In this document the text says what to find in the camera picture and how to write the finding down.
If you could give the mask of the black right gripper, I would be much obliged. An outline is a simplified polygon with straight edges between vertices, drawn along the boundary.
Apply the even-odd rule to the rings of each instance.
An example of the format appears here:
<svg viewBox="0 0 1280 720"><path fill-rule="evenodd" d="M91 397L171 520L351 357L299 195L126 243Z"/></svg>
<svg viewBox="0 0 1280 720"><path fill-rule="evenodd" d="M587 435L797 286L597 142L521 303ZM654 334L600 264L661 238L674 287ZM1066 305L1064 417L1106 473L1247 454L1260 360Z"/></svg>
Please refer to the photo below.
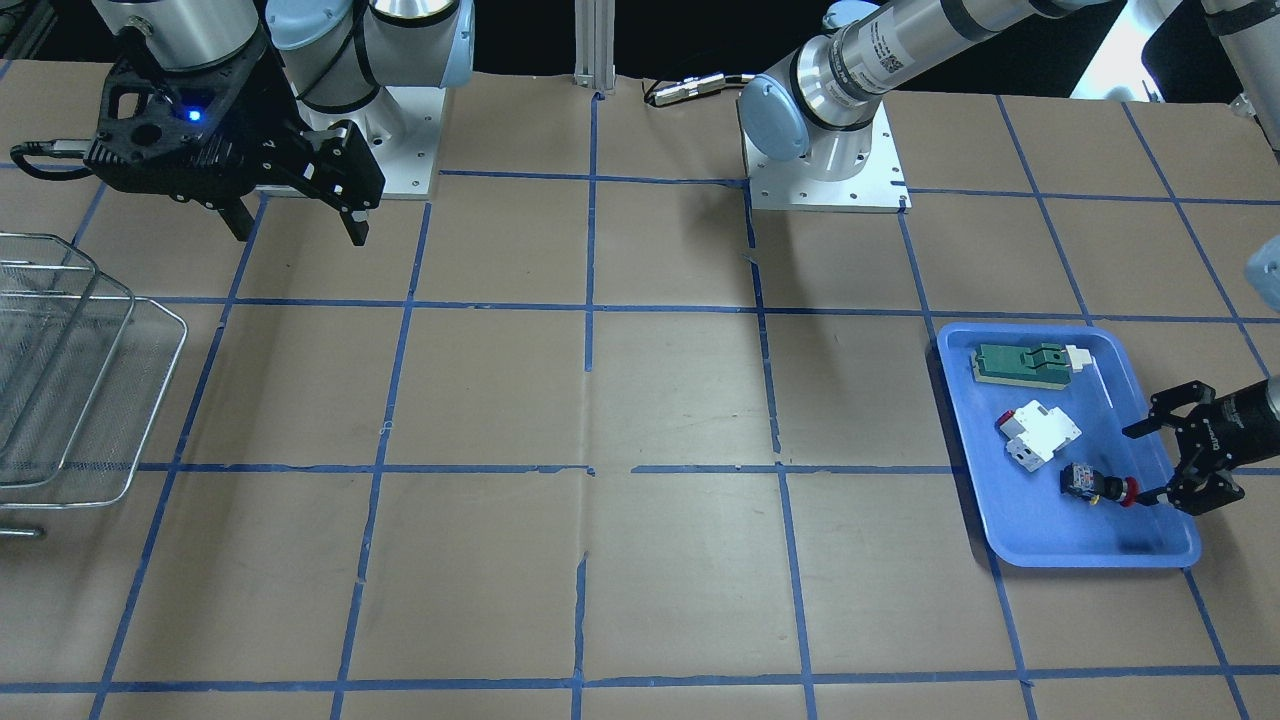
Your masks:
<svg viewBox="0 0 1280 720"><path fill-rule="evenodd" d="M243 196L285 186L333 208L351 243L366 245L385 187L378 160L352 120L312 129L302 119L265 29L196 70L163 69L145 42L137 28L116 33L88 170L122 192L209 206L239 242L256 227Z"/></svg>

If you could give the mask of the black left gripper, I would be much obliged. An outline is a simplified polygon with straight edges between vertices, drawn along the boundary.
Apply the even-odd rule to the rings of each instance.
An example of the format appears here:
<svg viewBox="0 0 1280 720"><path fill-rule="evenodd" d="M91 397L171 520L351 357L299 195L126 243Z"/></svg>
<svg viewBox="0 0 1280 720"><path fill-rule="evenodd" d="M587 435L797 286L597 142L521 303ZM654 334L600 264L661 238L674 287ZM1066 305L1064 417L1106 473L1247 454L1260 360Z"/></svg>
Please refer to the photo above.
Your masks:
<svg viewBox="0 0 1280 720"><path fill-rule="evenodd" d="M1230 395L1201 380L1149 397L1148 416L1123 428L1137 439L1170 428L1179 457L1170 480L1135 496L1142 506L1170 503L1192 516L1245 497L1233 470L1279 455L1279 378L1257 382Z"/></svg>

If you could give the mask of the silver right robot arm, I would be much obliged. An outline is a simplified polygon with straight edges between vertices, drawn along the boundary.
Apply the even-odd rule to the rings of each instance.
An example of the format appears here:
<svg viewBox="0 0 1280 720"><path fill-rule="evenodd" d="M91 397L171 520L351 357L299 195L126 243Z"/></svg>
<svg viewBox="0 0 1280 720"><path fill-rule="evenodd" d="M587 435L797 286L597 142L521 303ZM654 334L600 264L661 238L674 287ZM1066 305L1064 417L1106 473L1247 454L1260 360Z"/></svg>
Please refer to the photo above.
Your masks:
<svg viewBox="0 0 1280 720"><path fill-rule="evenodd" d="M471 1L97 1L119 59L83 164L110 188L218 213L284 187L355 246L390 196L425 195L451 88L474 70Z"/></svg>

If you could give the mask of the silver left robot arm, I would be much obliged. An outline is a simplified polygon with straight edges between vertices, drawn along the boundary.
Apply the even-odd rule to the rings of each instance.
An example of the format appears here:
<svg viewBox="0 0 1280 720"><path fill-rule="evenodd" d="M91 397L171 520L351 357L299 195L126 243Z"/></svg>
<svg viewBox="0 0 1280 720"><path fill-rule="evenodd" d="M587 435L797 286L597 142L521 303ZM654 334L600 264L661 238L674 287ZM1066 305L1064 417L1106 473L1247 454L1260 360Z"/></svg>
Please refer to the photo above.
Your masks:
<svg viewBox="0 0 1280 720"><path fill-rule="evenodd" d="M983 44L1025 18L1059 19L1080 1L838 1L846 15L768 70L753 76L739 100L744 146L768 167L837 187L876 158L874 129L883 96L916 76ZM1236 468L1277 456L1277 379L1217 396L1190 380L1156 393L1148 415L1124 429L1132 439L1170 429L1179 457L1166 482L1143 488L1087 462L1070 462L1059 487L1088 503L1124 507L1170 503L1192 516L1242 500Z"/></svg>

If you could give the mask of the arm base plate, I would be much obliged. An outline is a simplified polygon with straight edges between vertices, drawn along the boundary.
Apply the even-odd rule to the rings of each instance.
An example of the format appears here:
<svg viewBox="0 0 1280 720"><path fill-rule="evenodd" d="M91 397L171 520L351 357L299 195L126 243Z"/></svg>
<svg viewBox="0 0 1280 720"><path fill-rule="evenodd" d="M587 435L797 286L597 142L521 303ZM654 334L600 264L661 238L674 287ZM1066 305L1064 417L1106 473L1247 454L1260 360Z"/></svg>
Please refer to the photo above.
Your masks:
<svg viewBox="0 0 1280 720"><path fill-rule="evenodd" d="M353 120L385 177L383 197L426 201L436 177L451 95L448 88L393 86L352 113L325 114L301 102L300 114L315 129L339 119Z"/></svg>
<svg viewBox="0 0 1280 720"><path fill-rule="evenodd" d="M767 110L739 100L742 129L764 129L782 119L781 140L792 145L782 159L768 155L755 137L742 135L751 204L756 210L897 213L911 206L886 105L856 131L829 131L797 113Z"/></svg>

